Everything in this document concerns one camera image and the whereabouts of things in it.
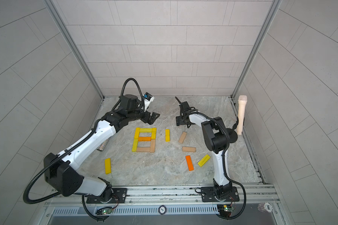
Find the tan wood block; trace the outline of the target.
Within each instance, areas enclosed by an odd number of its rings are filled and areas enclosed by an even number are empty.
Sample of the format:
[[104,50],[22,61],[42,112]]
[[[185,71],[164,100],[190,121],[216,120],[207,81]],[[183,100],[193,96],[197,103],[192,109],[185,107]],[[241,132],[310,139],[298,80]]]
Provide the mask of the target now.
[[150,153],[154,153],[155,152],[155,139],[151,140],[151,144],[150,144]]
[[187,133],[186,133],[186,132],[182,132],[182,134],[181,134],[181,136],[180,136],[178,142],[179,142],[180,144],[183,144],[183,142],[184,142],[186,136],[187,136]]
[[150,147],[138,147],[136,152],[150,152]]
[[184,146],[184,147],[182,147],[182,151],[183,152],[196,152],[196,148]]

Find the red orange block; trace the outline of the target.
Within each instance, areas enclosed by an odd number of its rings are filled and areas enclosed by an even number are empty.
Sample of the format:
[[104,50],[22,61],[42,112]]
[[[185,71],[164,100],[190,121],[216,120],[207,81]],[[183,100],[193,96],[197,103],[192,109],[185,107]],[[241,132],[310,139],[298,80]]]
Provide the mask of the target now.
[[189,171],[193,171],[193,170],[194,170],[194,167],[193,167],[193,163],[192,163],[192,160],[191,160],[191,156],[190,156],[190,155],[187,155],[187,156],[186,156],[186,163],[187,163],[187,166],[188,166],[188,170],[189,170]]

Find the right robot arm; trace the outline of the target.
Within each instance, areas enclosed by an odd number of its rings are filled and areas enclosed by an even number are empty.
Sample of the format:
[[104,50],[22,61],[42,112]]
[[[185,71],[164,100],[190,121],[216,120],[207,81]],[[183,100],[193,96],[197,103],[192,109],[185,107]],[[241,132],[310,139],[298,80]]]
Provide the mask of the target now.
[[206,147],[211,152],[214,161],[214,179],[213,190],[209,193],[213,194],[217,201],[230,200],[231,203],[238,202],[239,197],[236,196],[237,189],[233,184],[239,185],[243,190],[244,200],[241,210],[232,215],[234,208],[231,204],[220,206],[218,217],[221,219],[232,220],[238,218],[244,211],[247,203],[247,195],[244,186],[231,179],[228,174],[227,151],[231,143],[235,143],[238,134],[235,131],[239,124],[239,119],[231,128],[226,128],[221,117],[211,118],[204,113],[199,112],[195,107],[189,106],[185,102],[179,101],[180,115],[176,117],[176,125],[198,125],[203,132],[203,138]]

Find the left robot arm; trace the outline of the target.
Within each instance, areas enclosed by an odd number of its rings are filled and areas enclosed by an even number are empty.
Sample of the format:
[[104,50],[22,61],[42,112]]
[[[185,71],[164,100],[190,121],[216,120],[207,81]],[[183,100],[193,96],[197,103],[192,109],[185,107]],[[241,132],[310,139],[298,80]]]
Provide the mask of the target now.
[[[141,99],[131,94],[121,96],[114,110],[98,119],[94,127],[81,139],[58,154],[50,153],[44,158],[44,168],[28,183],[23,193],[23,201],[26,204],[35,204],[58,195],[66,197],[76,194],[97,197],[103,203],[109,202],[113,196],[112,185],[102,178],[85,178],[77,169],[104,141],[129,122],[141,120],[152,125],[160,116],[158,113],[147,111],[154,99],[149,93],[145,93]],[[29,192],[41,175],[45,176],[45,181],[57,192],[40,199],[30,199]]]

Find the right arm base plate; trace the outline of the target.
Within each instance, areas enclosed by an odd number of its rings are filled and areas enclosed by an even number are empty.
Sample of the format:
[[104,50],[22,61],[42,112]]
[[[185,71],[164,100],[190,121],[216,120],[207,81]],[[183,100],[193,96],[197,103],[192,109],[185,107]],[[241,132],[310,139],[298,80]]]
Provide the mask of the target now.
[[228,194],[224,194],[219,196],[215,191],[214,187],[200,187],[200,191],[198,189],[195,190],[199,194],[201,194],[202,201],[205,202],[239,202],[239,194],[236,187],[233,187]]

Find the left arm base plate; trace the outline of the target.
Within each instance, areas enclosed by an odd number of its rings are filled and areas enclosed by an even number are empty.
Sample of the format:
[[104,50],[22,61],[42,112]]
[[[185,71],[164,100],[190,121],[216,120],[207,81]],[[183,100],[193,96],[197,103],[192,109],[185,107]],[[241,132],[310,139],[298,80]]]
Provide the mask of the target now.
[[107,188],[100,196],[88,195],[86,203],[100,204],[100,203],[125,203],[127,194],[126,188]]

